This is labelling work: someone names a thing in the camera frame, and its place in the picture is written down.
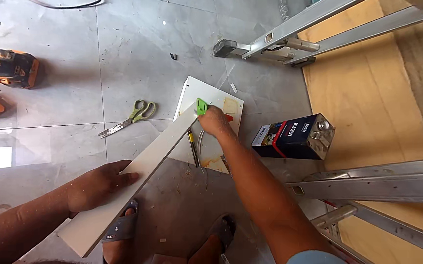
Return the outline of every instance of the ladder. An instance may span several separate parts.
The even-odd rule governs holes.
[[[423,249],[423,230],[355,201],[423,202],[423,161],[317,172],[284,183],[295,195],[320,199],[337,209],[311,222],[336,249],[361,263],[372,262],[344,244],[335,224],[355,216]]]
[[[363,2],[363,0],[321,0],[250,44],[221,39],[214,45],[213,55],[223,58],[239,56],[242,59],[259,57],[301,68],[315,62],[316,55],[423,22],[423,0],[407,1],[412,6],[317,43],[297,39],[295,36],[299,32]]]

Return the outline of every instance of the scissors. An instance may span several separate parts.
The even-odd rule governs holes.
[[[140,108],[137,108],[137,104],[139,104],[139,103],[141,103],[142,106]],[[149,111],[151,106],[153,107],[153,110],[151,111],[151,113],[148,116],[146,116],[145,113]],[[125,120],[124,122],[122,122],[118,125],[115,125],[114,127],[106,129],[106,130],[104,130],[103,132],[101,132],[97,135],[101,136],[101,138],[103,139],[103,138],[105,138],[109,135],[114,134],[115,132],[119,131],[120,129],[123,129],[123,128],[137,122],[138,120],[150,118],[154,114],[154,111],[156,111],[156,103],[155,102],[149,102],[148,104],[146,104],[144,100],[136,100],[135,103],[133,104],[133,112],[128,117],[127,120]]]

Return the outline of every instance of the hand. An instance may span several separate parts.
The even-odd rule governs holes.
[[[136,182],[139,177],[136,172],[119,175],[131,162],[121,160],[104,164],[63,185],[61,188],[66,188],[69,211],[74,213],[96,208],[115,192]]]
[[[210,105],[204,115],[198,116],[203,130],[215,138],[221,135],[234,135],[225,114],[220,108]]]

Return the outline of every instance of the power drill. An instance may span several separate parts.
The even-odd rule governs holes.
[[[0,49],[0,83],[30,89],[34,86],[39,61],[29,53]]]

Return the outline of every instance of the sandal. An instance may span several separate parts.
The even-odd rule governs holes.
[[[215,220],[213,225],[211,225],[210,230],[205,236],[203,243],[201,243],[196,250],[192,251],[192,254],[189,256],[189,259],[203,246],[203,244],[205,244],[210,235],[216,235],[220,238],[222,247],[221,253],[225,253],[226,249],[228,249],[229,245],[234,239],[235,232],[236,220],[230,214],[222,214]]]
[[[125,216],[127,209],[132,208],[134,213]],[[101,240],[101,243],[112,242],[118,240],[125,240],[135,237],[135,227],[138,220],[138,201],[134,198],[128,202],[127,207],[123,212],[122,217],[109,227],[106,236]]]

